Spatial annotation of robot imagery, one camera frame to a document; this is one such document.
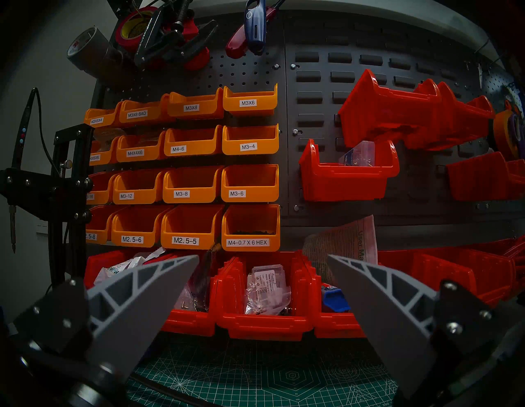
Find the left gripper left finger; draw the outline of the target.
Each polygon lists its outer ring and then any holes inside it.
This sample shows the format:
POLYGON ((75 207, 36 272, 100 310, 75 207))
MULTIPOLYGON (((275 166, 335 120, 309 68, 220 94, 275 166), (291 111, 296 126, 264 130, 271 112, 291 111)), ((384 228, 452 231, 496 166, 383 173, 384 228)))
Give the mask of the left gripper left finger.
POLYGON ((165 324, 199 264, 187 255, 137 266, 86 289, 64 281, 14 320, 18 338, 42 361, 114 368, 126 379, 165 324))

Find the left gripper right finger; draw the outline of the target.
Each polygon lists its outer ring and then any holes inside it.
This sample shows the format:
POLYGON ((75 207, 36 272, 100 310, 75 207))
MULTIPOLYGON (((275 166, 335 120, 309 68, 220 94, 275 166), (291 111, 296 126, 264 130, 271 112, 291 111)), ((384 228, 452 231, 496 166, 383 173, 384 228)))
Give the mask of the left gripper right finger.
POLYGON ((402 400, 454 400, 509 358, 509 319, 465 286, 434 290, 400 270, 330 254, 327 264, 402 400))

